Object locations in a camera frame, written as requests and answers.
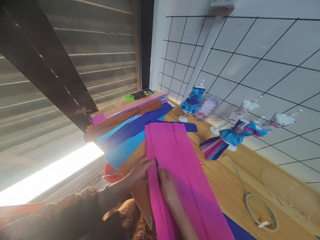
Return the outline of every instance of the mannequin stand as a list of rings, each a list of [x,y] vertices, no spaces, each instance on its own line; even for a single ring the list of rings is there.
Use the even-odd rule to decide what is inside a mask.
[[[187,119],[186,115],[187,115],[187,114],[184,114],[184,116],[180,116],[180,117],[179,117],[179,121],[180,121],[180,122],[188,122],[188,119]]]
[[[220,128],[222,128],[223,125],[227,124],[228,122],[230,122],[230,119],[224,121],[219,127],[215,128],[214,126],[210,127],[210,131],[215,134],[215,135],[220,135],[219,130]]]
[[[227,149],[232,152],[235,152],[237,150],[237,147],[229,145],[229,147]]]

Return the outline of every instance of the bow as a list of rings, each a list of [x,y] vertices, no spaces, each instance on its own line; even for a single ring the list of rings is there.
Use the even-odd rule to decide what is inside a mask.
[[[266,129],[257,129],[257,124],[253,123],[253,122],[250,122],[250,124],[248,124],[245,127],[245,131],[254,131],[255,132],[254,135],[256,137],[263,137],[263,136],[268,134],[268,130],[266,130]]]

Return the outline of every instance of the magenta paper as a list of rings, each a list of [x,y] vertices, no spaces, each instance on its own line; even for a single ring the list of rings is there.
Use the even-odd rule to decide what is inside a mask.
[[[100,114],[98,114],[98,115],[95,115],[95,116],[93,116],[91,119],[92,119],[92,123],[93,123],[94,126],[97,125],[97,124],[99,124],[99,123],[104,122],[104,120],[105,120],[103,113],[100,113]]]
[[[202,170],[185,126],[150,123],[145,126],[147,158],[173,176],[184,209],[202,240],[234,240],[229,225]],[[159,240],[178,239],[174,219],[161,195],[156,164],[148,169],[152,211]]]

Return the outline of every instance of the white cable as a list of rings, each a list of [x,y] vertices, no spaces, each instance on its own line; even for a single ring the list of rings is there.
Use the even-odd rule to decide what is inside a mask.
[[[233,165],[233,167],[234,167],[234,169],[235,169],[235,171],[236,171],[236,173],[237,173],[237,175],[238,175],[238,177],[239,177],[239,179],[240,179],[240,182],[241,182],[242,187],[243,187],[243,190],[244,190],[244,198],[243,198],[243,199],[244,199],[244,205],[246,206],[246,209],[247,209],[249,215],[251,216],[251,218],[257,223],[257,225],[258,225],[259,228],[263,228],[263,229],[266,229],[266,230],[268,230],[268,231],[275,232],[275,231],[278,229],[278,220],[277,220],[276,215],[275,215],[274,212],[272,211],[272,209],[269,207],[269,205],[268,205],[261,197],[255,195],[255,194],[252,194],[252,193],[248,193],[248,190],[247,190],[247,188],[246,188],[246,185],[245,185],[244,181],[242,180],[242,178],[240,177],[238,168],[236,167],[236,165],[234,164],[234,162],[231,160],[231,158],[229,158],[229,157],[227,157],[227,156],[222,156],[222,157],[225,157],[225,158],[229,159],[229,161],[230,161],[231,164]],[[259,200],[265,205],[268,213],[270,214],[270,217],[271,217],[271,220],[272,220],[273,224],[270,223],[270,222],[262,222],[262,223],[261,223],[261,222],[254,216],[254,214],[253,214],[253,212],[252,212],[252,210],[251,210],[251,208],[250,208],[250,206],[249,206],[249,201],[248,201],[248,200],[249,200],[250,197],[255,197],[255,198],[259,199]]]

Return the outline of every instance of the white mannequin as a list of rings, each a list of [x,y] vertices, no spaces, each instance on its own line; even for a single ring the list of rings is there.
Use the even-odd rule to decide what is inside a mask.
[[[204,83],[204,80],[202,80],[202,82],[201,82],[199,85],[195,85],[195,87],[204,88],[204,87],[203,87],[203,83]],[[187,116],[187,113],[185,113],[184,116],[180,116],[180,117],[179,117],[179,121],[180,121],[180,122],[188,122],[188,119],[187,119],[186,116]]]
[[[297,121],[293,118],[297,113],[303,112],[302,109],[299,109],[294,113],[275,113],[272,118],[262,125],[264,129],[275,129],[280,127],[286,127],[289,124],[296,123]]]
[[[240,107],[235,110],[235,111],[232,111],[230,112],[228,115],[227,115],[227,120],[225,122],[223,122],[219,127],[215,128],[214,126],[210,127],[210,131],[215,134],[215,135],[219,135],[219,129],[225,125],[226,123],[230,122],[231,120],[232,121],[238,121],[239,119],[243,118],[243,115],[249,111],[252,111],[258,107],[260,107],[258,104],[257,104],[257,101],[262,98],[262,96],[256,98],[256,99],[253,99],[251,101],[249,100],[243,100]]]

